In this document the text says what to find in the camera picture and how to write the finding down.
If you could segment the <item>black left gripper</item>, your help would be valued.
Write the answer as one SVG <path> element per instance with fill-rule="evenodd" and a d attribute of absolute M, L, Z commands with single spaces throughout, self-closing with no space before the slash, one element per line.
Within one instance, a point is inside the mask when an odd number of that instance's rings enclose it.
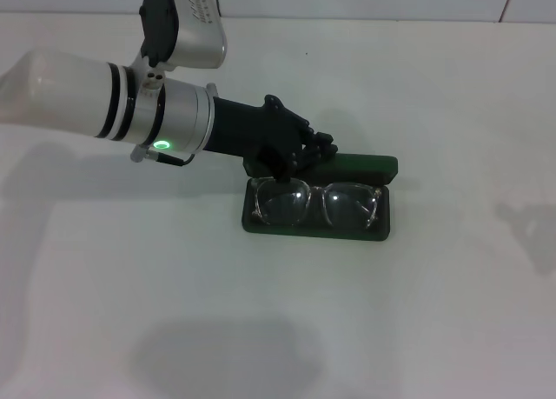
<path fill-rule="evenodd" d="M 204 149 L 256 161 L 278 181 L 287 181 L 338 151 L 331 135 L 315 131 L 276 96 L 265 96 L 260 107 L 216 97 L 214 110 Z"/>

